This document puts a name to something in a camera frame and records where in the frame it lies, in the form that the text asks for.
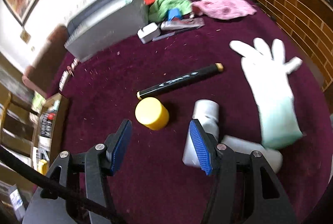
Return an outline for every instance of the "brown sofa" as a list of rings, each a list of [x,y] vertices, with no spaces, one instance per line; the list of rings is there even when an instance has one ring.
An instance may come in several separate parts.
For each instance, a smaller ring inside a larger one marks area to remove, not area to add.
[[[66,26],[57,26],[47,37],[46,44],[22,76],[22,81],[28,88],[37,91],[45,98],[46,91],[67,52],[64,44],[68,36]]]

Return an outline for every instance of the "pink cloth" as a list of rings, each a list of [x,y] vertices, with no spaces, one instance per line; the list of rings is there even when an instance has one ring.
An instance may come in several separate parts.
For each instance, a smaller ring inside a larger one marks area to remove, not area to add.
[[[257,11],[245,0],[200,0],[192,3],[196,15],[206,14],[211,18],[229,20]]]

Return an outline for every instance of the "metal screw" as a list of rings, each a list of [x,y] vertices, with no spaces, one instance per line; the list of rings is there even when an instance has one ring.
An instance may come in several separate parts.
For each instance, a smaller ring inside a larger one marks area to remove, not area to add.
[[[63,151],[60,153],[60,158],[66,158],[69,155],[69,152]]]
[[[95,149],[96,149],[97,151],[100,151],[100,150],[102,150],[102,149],[104,149],[104,148],[105,148],[105,145],[104,145],[103,143],[97,144],[97,145],[95,146]]]
[[[224,145],[223,143],[220,143],[217,145],[217,148],[220,150],[220,151],[224,151],[225,149],[227,149],[227,146]]]
[[[255,157],[261,157],[261,156],[262,156],[262,153],[259,152],[259,151],[253,151],[253,155],[254,155]]]

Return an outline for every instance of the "purple fabric surface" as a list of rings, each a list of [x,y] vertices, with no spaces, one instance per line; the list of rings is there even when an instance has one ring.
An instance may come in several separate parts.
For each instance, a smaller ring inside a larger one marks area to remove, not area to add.
[[[79,64],[75,77],[65,86],[63,95],[71,105],[62,148],[72,154],[103,142],[122,119],[133,122],[122,167],[109,179],[117,211],[129,223],[200,223],[213,178],[182,162],[196,100],[210,99],[220,105],[220,136],[260,143],[257,106],[240,55],[230,49],[229,42],[253,45],[253,39],[260,37],[271,45],[278,38],[285,44],[287,61],[298,53],[288,36],[254,7],[254,15],[229,21],[205,16],[206,25],[198,30],[146,45],[137,36],[128,38]],[[58,92],[61,74],[72,61],[73,56],[67,54],[49,95]],[[218,62],[224,65],[223,73],[158,97],[170,113],[166,128],[150,131],[137,122],[138,90]],[[301,221],[327,187],[333,141],[324,95],[307,66],[303,64],[289,75],[289,82],[305,136],[281,150],[283,165],[278,177]]]

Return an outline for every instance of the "white glove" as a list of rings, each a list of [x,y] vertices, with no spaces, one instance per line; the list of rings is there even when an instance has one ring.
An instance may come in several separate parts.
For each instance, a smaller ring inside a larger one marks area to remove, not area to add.
[[[263,39],[255,38],[253,43],[255,48],[233,40],[230,47],[243,56],[241,66],[258,106],[262,145],[272,149],[284,148],[303,136],[287,77],[301,66],[302,60],[294,57],[285,63],[281,40],[273,41],[272,53]]]

